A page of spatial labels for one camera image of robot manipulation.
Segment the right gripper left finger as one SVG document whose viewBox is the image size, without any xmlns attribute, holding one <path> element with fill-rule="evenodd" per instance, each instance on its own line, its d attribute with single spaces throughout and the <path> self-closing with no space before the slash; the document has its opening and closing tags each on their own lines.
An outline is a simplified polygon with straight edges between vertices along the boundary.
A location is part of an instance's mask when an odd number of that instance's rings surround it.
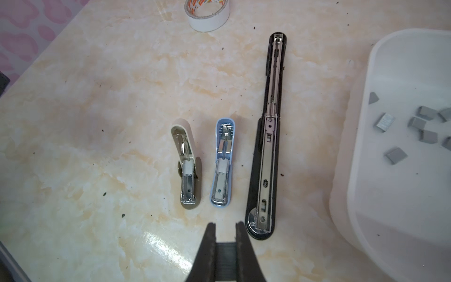
<svg viewBox="0 0 451 282">
<path fill-rule="evenodd" d="M 204 232 L 187 282 L 214 282 L 216 267 L 216 224 L 209 223 Z"/>
</svg>

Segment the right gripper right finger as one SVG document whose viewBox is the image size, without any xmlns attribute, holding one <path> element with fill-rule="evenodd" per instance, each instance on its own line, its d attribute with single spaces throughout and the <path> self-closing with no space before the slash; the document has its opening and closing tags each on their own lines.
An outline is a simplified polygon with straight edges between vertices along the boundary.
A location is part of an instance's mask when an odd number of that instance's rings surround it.
<svg viewBox="0 0 451 282">
<path fill-rule="evenodd" d="M 236 256 L 238 282 L 266 282 L 243 222 L 236 224 Z"/>
</svg>

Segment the staple strip large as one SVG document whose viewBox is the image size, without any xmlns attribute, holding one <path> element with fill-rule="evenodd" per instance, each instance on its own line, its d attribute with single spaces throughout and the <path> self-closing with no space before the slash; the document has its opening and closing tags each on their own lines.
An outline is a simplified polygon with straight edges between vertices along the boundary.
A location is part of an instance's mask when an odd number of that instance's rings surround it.
<svg viewBox="0 0 451 282">
<path fill-rule="evenodd" d="M 216 244 L 215 281 L 237 280 L 237 249 L 235 242 Z"/>
</svg>

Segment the black stapler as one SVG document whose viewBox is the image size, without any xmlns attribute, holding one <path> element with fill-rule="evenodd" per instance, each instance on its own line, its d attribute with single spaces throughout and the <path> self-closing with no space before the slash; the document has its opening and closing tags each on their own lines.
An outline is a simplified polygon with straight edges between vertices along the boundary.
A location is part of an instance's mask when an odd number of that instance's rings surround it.
<svg viewBox="0 0 451 282">
<path fill-rule="evenodd" d="M 275 32 L 268 43 L 265 67 L 264 106 L 257 124 L 249 193 L 245 213 L 246 229 L 256 240 L 270 238 L 276 226 L 280 116 L 284 58 L 287 37 Z"/>
</svg>

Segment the light blue mini stapler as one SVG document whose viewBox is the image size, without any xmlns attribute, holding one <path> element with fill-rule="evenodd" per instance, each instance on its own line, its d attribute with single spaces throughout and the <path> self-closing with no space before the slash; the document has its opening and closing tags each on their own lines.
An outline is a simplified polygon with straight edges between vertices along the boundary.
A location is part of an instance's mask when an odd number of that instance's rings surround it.
<svg viewBox="0 0 451 282">
<path fill-rule="evenodd" d="M 231 200 L 235 122 L 227 117 L 219 119 L 215 136 L 216 161 L 210 202 L 214 206 L 224 208 Z"/>
</svg>

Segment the white mini stapler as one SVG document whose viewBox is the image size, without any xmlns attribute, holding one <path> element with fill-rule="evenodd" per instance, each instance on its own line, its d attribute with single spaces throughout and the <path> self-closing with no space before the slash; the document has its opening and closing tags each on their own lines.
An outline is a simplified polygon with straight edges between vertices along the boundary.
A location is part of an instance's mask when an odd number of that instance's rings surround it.
<svg viewBox="0 0 451 282">
<path fill-rule="evenodd" d="M 202 196 L 202 161 L 198 157 L 190 124 L 176 119 L 170 129 L 179 161 L 177 171 L 181 178 L 180 204 L 184 209 L 196 208 Z"/>
</svg>

